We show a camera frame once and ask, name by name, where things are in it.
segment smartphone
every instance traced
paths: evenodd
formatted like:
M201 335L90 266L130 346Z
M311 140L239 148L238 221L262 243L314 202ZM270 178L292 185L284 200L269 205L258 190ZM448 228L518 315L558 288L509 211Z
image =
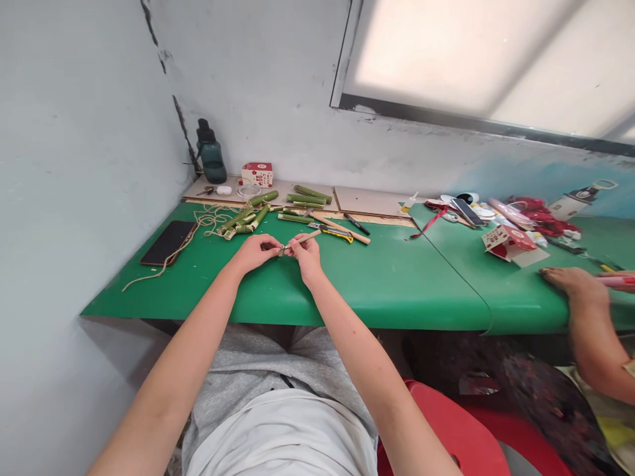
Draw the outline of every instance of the smartphone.
M485 226L485 222L474 212L471 206L462 198L453 198L450 200L453 208L456 208L461 215L465 217L474 226Z
M193 221L170 221L163 233L159 235L157 241L141 258L140 263L146 266L163 266L165 259L181 248L190 238L196 223ZM167 261L167 266L172 266L177 260L178 254Z

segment paper box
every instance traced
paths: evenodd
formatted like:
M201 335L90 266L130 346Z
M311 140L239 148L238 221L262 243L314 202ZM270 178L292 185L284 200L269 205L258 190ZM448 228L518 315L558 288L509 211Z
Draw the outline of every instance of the paper box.
M486 251L521 268L549 257L549 253L538 248L536 243L521 230L507 225L498 225L483 235Z
M256 184L260 188L273 187L273 168L267 162L249 162L243 166L243 184Z

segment hand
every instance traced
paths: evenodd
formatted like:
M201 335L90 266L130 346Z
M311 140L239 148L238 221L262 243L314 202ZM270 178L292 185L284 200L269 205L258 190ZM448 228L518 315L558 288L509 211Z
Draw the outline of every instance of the hand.
M601 304L609 302L607 287L580 268L543 268L540 273L547 281L565 291L570 299Z
M606 276L607 278L612 278L614 276L633 276L635 278L635 271L616 271L613 273L600 273L598 276ZM612 288L616 291L630 292L631 294L635 294L635 286L615 286Z
M261 245L270 249L263 251ZM282 248L284 247L273 236L252 235L236 251L226 267L236 270L241 276L245 276L249 271L255 270L265 261L276 256Z
M322 265L319 262L318 242L315 238L311 238L303 243L298 243L298 240L303 236L306 236L306 233L301 233L289 241L290 248L284 250L284 253L298 260L302 281L307 286L310 286L310 284L324 276L324 271L322 271Z

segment dark green bottle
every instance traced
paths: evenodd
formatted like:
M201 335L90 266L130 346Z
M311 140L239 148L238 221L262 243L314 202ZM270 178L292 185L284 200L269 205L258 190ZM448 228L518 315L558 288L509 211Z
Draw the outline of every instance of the dark green bottle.
M198 142L198 155L203 162L203 173L209 183L220 184L227 181L227 170L223 163L223 155L220 151L220 144L216 141L214 131L206 119L198 120L196 129Z

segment forearm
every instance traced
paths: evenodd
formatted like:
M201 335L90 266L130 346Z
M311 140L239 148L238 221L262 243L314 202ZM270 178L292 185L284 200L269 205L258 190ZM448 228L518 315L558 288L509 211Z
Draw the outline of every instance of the forearm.
M596 391L635 404L635 378L623 365L631 360L620 342L609 303L572 296L569 328L577 370Z
M241 278L227 266L217 275L152 368L91 475L163 474L212 365Z
M459 475L375 336L326 276L317 278L309 289L344 367L377 426L394 473Z

